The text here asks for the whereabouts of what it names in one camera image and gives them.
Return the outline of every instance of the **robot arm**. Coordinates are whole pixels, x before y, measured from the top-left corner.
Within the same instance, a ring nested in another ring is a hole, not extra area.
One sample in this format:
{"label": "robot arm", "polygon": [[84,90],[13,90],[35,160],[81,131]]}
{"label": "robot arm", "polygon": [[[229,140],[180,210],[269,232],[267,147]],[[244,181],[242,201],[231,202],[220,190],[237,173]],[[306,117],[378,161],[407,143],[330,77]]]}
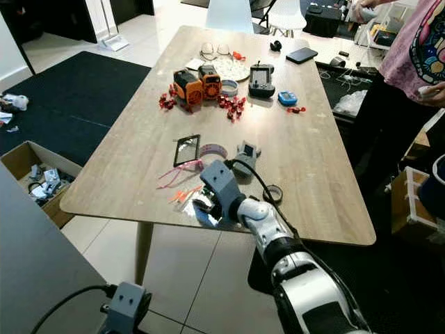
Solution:
{"label": "robot arm", "polygon": [[271,272],[286,334],[370,333],[346,286],[314,259],[270,203],[246,198],[221,161],[207,167],[201,180],[217,197],[222,217],[244,224],[255,236],[259,254]]}

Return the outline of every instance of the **game controller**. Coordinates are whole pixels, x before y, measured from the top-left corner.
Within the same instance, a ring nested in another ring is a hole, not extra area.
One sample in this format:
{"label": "game controller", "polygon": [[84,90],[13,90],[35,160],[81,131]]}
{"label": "game controller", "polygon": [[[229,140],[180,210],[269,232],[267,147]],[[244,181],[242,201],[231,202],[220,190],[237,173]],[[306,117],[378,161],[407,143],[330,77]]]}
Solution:
{"label": "game controller", "polygon": [[423,99],[423,100],[429,100],[429,99],[432,99],[434,96],[436,96],[437,94],[438,94],[438,92],[439,92],[439,90],[436,90],[435,92],[432,92],[432,93],[430,93],[430,94],[425,94],[425,91],[427,90],[427,89],[429,89],[430,88],[430,86],[423,86],[423,87],[420,87],[417,91],[419,92],[419,94],[420,94],[420,97]]}
{"label": "game controller", "polygon": [[377,14],[374,12],[374,9],[363,7],[359,4],[354,3],[350,8],[350,10],[353,12],[351,15],[351,18],[353,19],[353,21],[358,22],[358,17],[355,15],[355,7],[356,6],[359,6],[360,16],[362,16],[364,23],[368,23],[369,21],[371,21],[372,19],[377,17]]}
{"label": "game controller", "polygon": [[272,85],[273,66],[260,64],[259,62],[250,66],[249,94],[251,96],[268,98],[275,93]]}

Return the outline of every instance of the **smartphone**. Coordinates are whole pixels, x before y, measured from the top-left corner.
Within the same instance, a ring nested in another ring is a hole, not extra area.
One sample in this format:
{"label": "smartphone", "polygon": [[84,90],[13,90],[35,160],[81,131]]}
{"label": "smartphone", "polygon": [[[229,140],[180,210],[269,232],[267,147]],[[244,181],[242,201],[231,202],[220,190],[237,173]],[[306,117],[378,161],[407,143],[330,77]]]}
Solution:
{"label": "smartphone", "polygon": [[317,54],[318,54],[317,51],[311,50],[308,47],[303,47],[302,49],[294,51],[291,54],[288,54],[286,56],[286,59],[288,61],[301,64],[304,63],[305,61],[308,61],[309,59],[313,59],[313,57],[315,57]]}

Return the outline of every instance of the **white plastic bag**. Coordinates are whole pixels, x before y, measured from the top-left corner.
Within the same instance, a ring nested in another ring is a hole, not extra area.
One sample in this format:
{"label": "white plastic bag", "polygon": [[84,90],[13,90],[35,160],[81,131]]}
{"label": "white plastic bag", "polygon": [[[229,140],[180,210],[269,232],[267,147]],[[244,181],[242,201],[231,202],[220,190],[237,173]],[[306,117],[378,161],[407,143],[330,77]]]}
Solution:
{"label": "white plastic bag", "polygon": [[334,111],[356,116],[367,92],[367,90],[359,90],[353,94],[343,96],[334,107]]}

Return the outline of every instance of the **eyeglasses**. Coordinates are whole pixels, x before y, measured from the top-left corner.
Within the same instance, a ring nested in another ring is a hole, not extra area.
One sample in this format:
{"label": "eyeglasses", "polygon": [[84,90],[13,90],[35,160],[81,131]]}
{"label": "eyeglasses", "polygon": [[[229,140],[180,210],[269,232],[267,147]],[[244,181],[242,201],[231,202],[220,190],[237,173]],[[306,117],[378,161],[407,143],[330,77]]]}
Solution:
{"label": "eyeglasses", "polygon": [[172,178],[172,180],[170,182],[168,182],[166,185],[164,186],[158,186],[156,189],[164,189],[164,188],[168,188],[169,186],[172,185],[172,183],[178,178],[179,174],[183,171],[183,170],[187,170],[189,172],[196,172],[198,169],[198,171],[202,171],[204,169],[204,164],[202,163],[201,159],[198,160],[193,160],[193,161],[189,161],[186,162],[182,165],[179,165],[175,168],[173,168],[172,170],[169,170],[167,173],[165,173],[164,175],[161,175],[158,180],[162,179],[163,177],[176,172],[176,175]]}
{"label": "eyeglasses", "polygon": [[[229,45],[219,44],[218,48],[216,49],[216,53],[220,54],[221,56],[229,56],[230,55]],[[218,57],[218,55],[215,54],[215,49],[213,45],[208,42],[202,44],[200,55],[206,61],[214,61]]]}

